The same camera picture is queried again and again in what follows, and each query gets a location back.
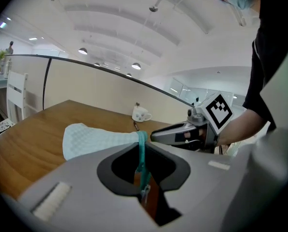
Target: white chair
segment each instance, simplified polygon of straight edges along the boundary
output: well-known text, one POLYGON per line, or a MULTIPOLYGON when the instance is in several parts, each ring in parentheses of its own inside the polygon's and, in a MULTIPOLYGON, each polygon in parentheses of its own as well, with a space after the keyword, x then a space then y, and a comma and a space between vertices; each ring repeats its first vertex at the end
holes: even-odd
POLYGON ((7 116, 8 118, 0 122, 0 133, 13 126, 17 121, 11 113, 11 103, 21 108, 22 120, 26 118, 26 82, 28 74, 18 74, 9 71, 7 82, 7 116))

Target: towel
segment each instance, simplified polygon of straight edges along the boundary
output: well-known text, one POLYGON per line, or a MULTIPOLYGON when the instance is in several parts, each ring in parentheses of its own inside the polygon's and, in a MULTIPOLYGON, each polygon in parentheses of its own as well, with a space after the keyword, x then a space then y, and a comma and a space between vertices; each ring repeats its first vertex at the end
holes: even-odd
POLYGON ((111 132, 90 128, 82 123, 66 127, 63 137, 63 155, 66 160, 118 145, 137 143, 138 134, 111 132))
POLYGON ((111 132, 103 129, 90 128, 86 125, 73 124, 66 127, 63 137, 63 155, 66 160, 93 153, 103 149, 129 143, 139 143, 139 165, 136 170, 141 174, 140 189, 145 190, 151 174, 145 165, 145 142, 148 135, 145 131, 131 133, 111 132))

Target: white mug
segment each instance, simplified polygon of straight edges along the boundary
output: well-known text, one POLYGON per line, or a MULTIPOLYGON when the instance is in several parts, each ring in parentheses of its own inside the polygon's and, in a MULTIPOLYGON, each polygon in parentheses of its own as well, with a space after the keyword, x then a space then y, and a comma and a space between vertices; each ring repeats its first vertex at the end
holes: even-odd
POLYGON ((132 119, 136 122, 144 122, 147 120, 151 120, 152 115, 148 113, 148 110, 141 107, 135 106, 132 113, 132 119))

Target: wooden table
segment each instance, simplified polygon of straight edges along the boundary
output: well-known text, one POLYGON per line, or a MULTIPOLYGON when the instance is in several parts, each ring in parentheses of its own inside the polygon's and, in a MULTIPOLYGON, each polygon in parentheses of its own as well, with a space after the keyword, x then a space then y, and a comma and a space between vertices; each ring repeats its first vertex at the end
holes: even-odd
MULTIPOLYGON (((65 162, 64 130, 74 123, 114 132, 136 131, 131 116, 65 101, 19 122, 0 134, 0 191, 17 198, 28 186, 65 162)), ((138 123, 148 135, 168 126, 138 123)))

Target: bottle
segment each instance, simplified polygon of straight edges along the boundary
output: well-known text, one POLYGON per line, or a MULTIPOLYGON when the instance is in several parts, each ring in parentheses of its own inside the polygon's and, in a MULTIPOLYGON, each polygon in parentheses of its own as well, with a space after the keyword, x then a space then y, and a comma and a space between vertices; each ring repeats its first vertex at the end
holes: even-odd
POLYGON ((4 78, 8 78, 8 73, 9 73, 9 70, 11 69, 12 67, 12 59, 9 59, 5 65, 5 69, 4 69, 4 78))

